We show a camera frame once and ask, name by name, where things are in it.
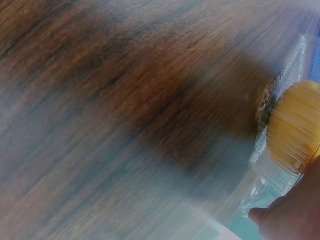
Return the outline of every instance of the dark wood surface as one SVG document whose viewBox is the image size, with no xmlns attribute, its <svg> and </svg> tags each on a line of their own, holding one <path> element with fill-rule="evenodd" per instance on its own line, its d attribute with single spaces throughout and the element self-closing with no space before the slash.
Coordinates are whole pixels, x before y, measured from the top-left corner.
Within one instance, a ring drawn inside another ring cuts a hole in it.
<svg viewBox="0 0 320 240">
<path fill-rule="evenodd" d="M 0 239 L 213 239 L 264 88 L 318 20 L 289 0 L 1 0 Z"/>
</svg>

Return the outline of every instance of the clear plastic wrap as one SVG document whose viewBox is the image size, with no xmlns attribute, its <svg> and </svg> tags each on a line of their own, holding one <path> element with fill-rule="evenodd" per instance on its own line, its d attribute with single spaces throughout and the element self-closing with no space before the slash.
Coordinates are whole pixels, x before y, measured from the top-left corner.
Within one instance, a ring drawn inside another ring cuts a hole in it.
<svg viewBox="0 0 320 240">
<path fill-rule="evenodd" d="M 319 82 L 320 38 L 303 35 L 258 113 L 250 159 L 256 178 L 240 203 L 244 216 L 285 195 L 320 154 Z"/>
</svg>

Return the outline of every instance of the finger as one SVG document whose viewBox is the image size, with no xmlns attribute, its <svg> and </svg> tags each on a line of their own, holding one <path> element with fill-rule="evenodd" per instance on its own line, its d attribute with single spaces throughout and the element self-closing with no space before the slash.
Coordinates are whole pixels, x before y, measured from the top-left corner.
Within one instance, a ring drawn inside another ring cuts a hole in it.
<svg viewBox="0 0 320 240">
<path fill-rule="evenodd" d="M 250 209 L 248 213 L 248 217 L 252 222 L 254 222 L 257 226 L 259 226 L 259 224 L 261 223 L 261 219 L 263 218 L 266 211 L 267 211 L 266 208 L 254 207 Z"/>
<path fill-rule="evenodd" d="M 286 198 L 284 196 L 280 196 L 276 200 L 274 200 L 272 203 L 270 203 L 267 208 L 268 209 L 271 208 L 271 207 L 272 208 L 276 208 L 277 206 L 281 205 L 284 202 L 285 199 Z"/>
</svg>

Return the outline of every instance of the wood grain surface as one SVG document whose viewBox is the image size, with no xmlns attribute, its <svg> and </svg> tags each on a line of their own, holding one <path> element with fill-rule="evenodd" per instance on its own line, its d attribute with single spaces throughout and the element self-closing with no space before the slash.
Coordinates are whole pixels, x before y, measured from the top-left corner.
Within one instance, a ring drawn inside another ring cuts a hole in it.
<svg viewBox="0 0 320 240">
<path fill-rule="evenodd" d="M 0 239 L 214 239 L 264 88 L 318 21 L 290 0 L 0 0 Z"/>
</svg>

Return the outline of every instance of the hand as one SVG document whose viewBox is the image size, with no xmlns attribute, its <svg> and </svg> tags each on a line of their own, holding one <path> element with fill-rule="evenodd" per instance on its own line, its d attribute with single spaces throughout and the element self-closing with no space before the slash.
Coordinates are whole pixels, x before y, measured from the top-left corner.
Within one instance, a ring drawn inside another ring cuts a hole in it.
<svg viewBox="0 0 320 240">
<path fill-rule="evenodd" d="M 248 216 L 266 240 L 319 240 L 320 157 L 285 196 L 268 208 L 252 208 Z"/>
</svg>

